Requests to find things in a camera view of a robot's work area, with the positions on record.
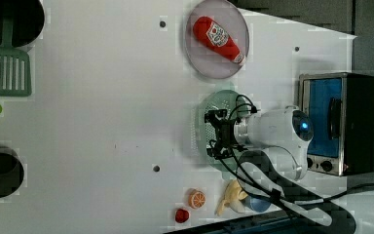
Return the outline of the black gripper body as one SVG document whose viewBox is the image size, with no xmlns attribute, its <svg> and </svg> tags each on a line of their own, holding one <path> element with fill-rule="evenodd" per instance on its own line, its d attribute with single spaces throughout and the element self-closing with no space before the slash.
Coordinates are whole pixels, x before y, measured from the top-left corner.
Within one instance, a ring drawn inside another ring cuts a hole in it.
<svg viewBox="0 0 374 234">
<path fill-rule="evenodd" d="M 216 160 L 235 157 L 234 149 L 239 146 L 234 136 L 234 120 L 227 118 L 226 109 L 210 110 L 205 114 L 205 122 L 215 131 L 215 139 L 208 141 L 206 153 Z"/>
</svg>

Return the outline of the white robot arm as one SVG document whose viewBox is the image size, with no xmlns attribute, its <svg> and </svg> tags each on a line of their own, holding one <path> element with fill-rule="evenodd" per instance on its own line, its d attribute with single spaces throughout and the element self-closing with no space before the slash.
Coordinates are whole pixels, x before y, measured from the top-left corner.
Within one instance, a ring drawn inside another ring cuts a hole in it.
<svg viewBox="0 0 374 234">
<path fill-rule="evenodd" d="M 321 234 L 374 234 L 374 184 L 363 184 L 323 197 L 300 185 L 308 170 L 308 146 L 314 131 L 297 107 L 259 114 L 251 109 L 237 118 L 210 110 L 204 121 L 215 130 L 207 155 L 225 162 L 250 197 L 286 212 L 292 221 L 313 226 Z"/>
</svg>

